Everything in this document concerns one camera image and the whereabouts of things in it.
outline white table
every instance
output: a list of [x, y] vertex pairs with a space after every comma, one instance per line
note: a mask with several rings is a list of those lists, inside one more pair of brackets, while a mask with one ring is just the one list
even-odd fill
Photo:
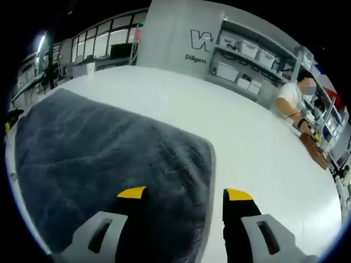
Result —
[[62, 84], [89, 99], [174, 125], [215, 149], [212, 225], [202, 262], [226, 262], [225, 188], [249, 193], [296, 236], [307, 255], [321, 255], [338, 235], [341, 209], [330, 172], [309, 156], [293, 131], [270, 111], [220, 86], [154, 68], [121, 66]]

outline gray towel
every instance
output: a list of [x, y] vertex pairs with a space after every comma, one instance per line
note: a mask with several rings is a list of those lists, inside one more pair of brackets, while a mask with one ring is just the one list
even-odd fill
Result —
[[119, 192], [147, 186], [157, 261], [193, 261], [211, 210], [215, 156], [208, 141], [65, 89], [19, 120], [15, 139], [22, 195], [53, 252], [96, 212], [108, 211]]

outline face mask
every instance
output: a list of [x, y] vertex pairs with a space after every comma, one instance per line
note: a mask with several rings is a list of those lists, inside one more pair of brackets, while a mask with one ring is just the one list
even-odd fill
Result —
[[306, 95], [313, 95], [317, 90], [316, 86], [304, 86], [303, 91]]
[[314, 108], [313, 116], [314, 116], [315, 120], [317, 121], [322, 116], [322, 112], [318, 108]]

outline window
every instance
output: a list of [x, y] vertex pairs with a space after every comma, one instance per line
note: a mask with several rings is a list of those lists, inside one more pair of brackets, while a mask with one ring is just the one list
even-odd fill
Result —
[[58, 50], [53, 52], [53, 61], [57, 60], [58, 55], [59, 55], [59, 51]]
[[86, 59], [88, 55], [93, 55], [93, 47], [94, 47], [94, 38], [86, 40], [86, 49], [84, 51], [84, 59]]
[[73, 47], [72, 47], [72, 62], [75, 62], [76, 60], [76, 54], [77, 54], [77, 44], [78, 44], [78, 37], [76, 37], [73, 40]]
[[95, 41], [95, 50], [94, 50], [94, 57], [99, 58], [101, 56], [106, 55], [106, 46], [107, 46], [107, 37], [109, 36], [108, 33], [103, 34], [97, 37]]
[[135, 28], [136, 27], [130, 29], [128, 43], [133, 43], [134, 41]]
[[127, 29], [118, 30], [110, 33], [109, 50], [107, 53], [111, 54], [111, 46], [115, 44], [123, 44], [127, 40]]
[[133, 24], [138, 24], [140, 22], [144, 22], [146, 19], [146, 12], [145, 13], [139, 13], [134, 15], [133, 19]]
[[104, 24], [102, 24], [102, 25], [99, 25], [99, 27], [98, 27], [98, 34], [110, 30], [110, 25], [111, 25], [111, 20], [106, 22], [106, 23], [104, 23]]
[[79, 43], [78, 43], [78, 52], [77, 52], [77, 56], [81, 56], [83, 55], [84, 52], [84, 41], [86, 39], [86, 32], [82, 33], [79, 36]]
[[89, 37], [93, 37], [97, 34], [97, 28], [94, 27], [92, 29], [89, 29], [88, 32], [87, 32], [87, 38]]
[[112, 25], [112, 28], [117, 28], [121, 26], [128, 26], [129, 23], [131, 22], [131, 15], [123, 16], [121, 18], [116, 18], [114, 20], [114, 24]]

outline red object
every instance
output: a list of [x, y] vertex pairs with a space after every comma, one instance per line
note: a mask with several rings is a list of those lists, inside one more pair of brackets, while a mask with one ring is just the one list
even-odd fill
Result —
[[325, 91], [328, 93], [330, 99], [332, 100], [334, 97], [336, 97], [336, 100], [335, 100], [335, 108], [337, 109], [337, 111], [340, 111], [340, 109], [343, 107], [343, 104], [342, 104], [342, 101], [339, 97], [339, 95], [335, 92], [333, 92], [332, 90], [329, 90], [327, 88], [324, 88]]
[[135, 40], [139, 40], [139, 38], [140, 38], [140, 30], [138, 28], [135, 30], [134, 38], [135, 38]]

